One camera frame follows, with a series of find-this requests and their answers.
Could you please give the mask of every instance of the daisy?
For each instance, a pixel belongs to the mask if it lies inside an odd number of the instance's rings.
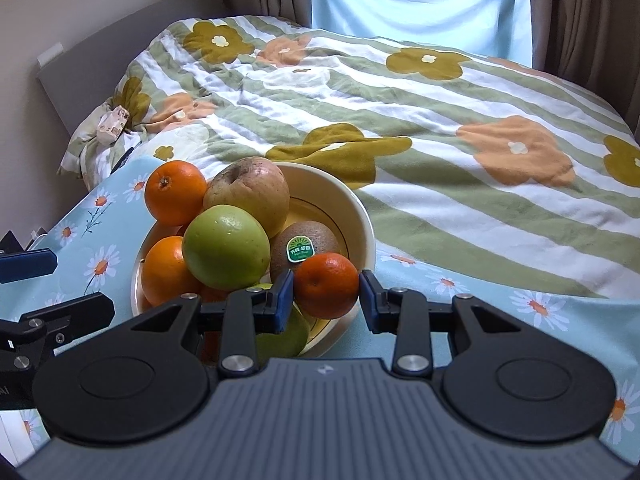
[[[127,190],[124,192],[124,195],[127,196],[127,204],[132,200],[140,200],[140,197],[143,195],[143,191],[145,189],[146,180],[149,178],[147,175],[139,175],[136,180],[134,180]]]
[[[53,306],[65,301],[65,295],[61,292],[57,293],[55,298],[50,298],[49,300],[44,302],[44,306]]]
[[[61,225],[56,231],[56,238],[60,242],[61,247],[69,245],[76,236],[78,236],[76,224]]]
[[[399,256],[398,254],[390,254],[389,256],[380,256],[381,262],[400,262],[403,267],[411,267],[415,265],[415,260],[411,258],[405,258],[404,256]]]
[[[607,423],[604,426],[605,439],[610,440],[613,444],[619,444],[622,440],[622,428],[631,432],[634,430],[636,425],[633,421],[628,417],[629,415],[633,415],[634,413],[640,412],[640,406],[634,406],[630,408],[638,397],[640,397],[640,390],[634,392],[634,388],[636,386],[631,384],[628,385],[628,381],[622,385],[622,389],[617,388],[620,392],[616,402],[613,403],[613,409],[609,414],[609,418],[607,419]]]
[[[42,440],[42,437],[38,434],[37,431],[34,430],[36,430],[36,428],[42,428],[43,425],[37,410],[23,410],[20,411],[20,414],[22,415],[24,429],[27,430],[29,439],[34,444],[39,444]]]
[[[115,202],[114,199],[116,197],[117,195],[115,193],[111,193],[102,187],[98,191],[96,191],[96,193],[91,197],[90,200],[87,201],[85,207],[87,209],[93,209],[94,207],[106,207],[109,204]]]
[[[567,331],[566,325],[569,320],[560,316],[558,312],[564,307],[564,300],[553,297],[544,292],[531,292],[530,290],[514,290],[515,296],[510,296],[514,306],[519,306],[518,312],[523,314],[533,314],[533,326],[540,327],[544,319],[552,330],[559,328],[562,332]]]
[[[104,247],[101,247],[95,254],[95,258],[89,260],[87,264],[89,268],[84,272],[84,275],[89,277],[86,282],[85,293],[94,280],[99,286],[103,286],[105,276],[113,277],[116,275],[116,269],[113,267],[120,263],[119,254],[120,251],[116,251],[116,246],[110,245],[106,252],[104,251]]]
[[[466,288],[466,286],[462,285],[460,282],[457,282],[453,278],[450,278],[449,276],[443,276],[435,272],[430,272],[429,274],[427,274],[427,278],[433,280],[430,283],[431,288],[439,296],[449,296],[450,298],[453,298],[459,292],[469,292],[469,289]]]

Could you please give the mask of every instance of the green apple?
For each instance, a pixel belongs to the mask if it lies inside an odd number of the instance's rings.
[[[271,283],[258,283],[261,288],[271,288]],[[258,349],[258,362],[265,364],[272,357],[296,357],[305,349],[309,339],[309,323],[293,304],[287,327],[280,334],[258,334],[255,345]]]
[[[269,239],[258,221],[232,205],[200,213],[187,227],[182,255],[197,280],[238,290],[260,280],[269,266]]]

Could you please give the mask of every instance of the light blue tablecloth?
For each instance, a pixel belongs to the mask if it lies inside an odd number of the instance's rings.
[[[143,185],[161,161],[132,160],[76,206],[37,244],[58,256],[50,276],[0,285],[0,315],[20,314],[100,290],[116,307],[114,324],[132,315],[130,280],[138,250],[154,220],[143,200]],[[412,260],[395,248],[378,244],[376,275],[386,286],[420,290],[432,301],[449,301],[471,292],[517,318],[599,359],[613,373],[623,411],[610,417],[603,441],[631,462],[640,457],[640,302],[555,296],[495,285]],[[382,357],[387,364],[395,337],[372,335],[360,314],[326,354],[328,358]],[[433,339],[434,361],[450,360],[444,335]],[[0,413],[16,456],[28,456],[47,436],[35,410]]]

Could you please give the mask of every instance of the bowl rim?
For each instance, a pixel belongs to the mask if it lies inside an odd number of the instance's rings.
[[[313,173],[320,178],[323,178],[329,181],[337,190],[342,192],[344,195],[348,197],[351,204],[353,205],[354,211],[358,216],[362,227],[363,227],[363,236],[365,239],[365,255],[364,255],[364,269],[375,270],[376,265],[376,238],[373,232],[373,225],[371,224],[371,219],[364,205],[357,197],[357,195],[340,179],[334,177],[332,174],[327,173],[326,171],[319,170],[318,168],[314,168],[313,166],[308,166],[306,164],[300,164],[297,162],[276,162],[277,166],[285,166],[288,168],[296,168],[297,170],[307,171],[309,173]],[[138,251],[138,256],[136,257],[136,261],[133,267],[132,280],[131,280],[131,290],[130,290],[130,299],[131,299],[131,313],[133,317],[138,316],[140,314],[140,309],[138,307],[138,283],[140,281],[140,265],[141,258],[143,256],[140,254],[140,250],[142,250],[142,245]],[[352,309],[348,311],[344,316],[339,317],[337,319],[331,319],[326,324],[326,326],[316,335],[313,341],[307,343],[305,349],[301,352],[300,356],[304,357],[320,357],[322,354],[328,351],[331,346],[333,346],[341,336],[344,335],[348,327],[351,325],[355,317],[358,315],[358,311],[360,310],[360,301],[357,301]]]

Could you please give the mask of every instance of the light blue sheer curtain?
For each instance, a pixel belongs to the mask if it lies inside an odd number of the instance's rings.
[[[311,0],[314,27],[531,65],[530,0]]]

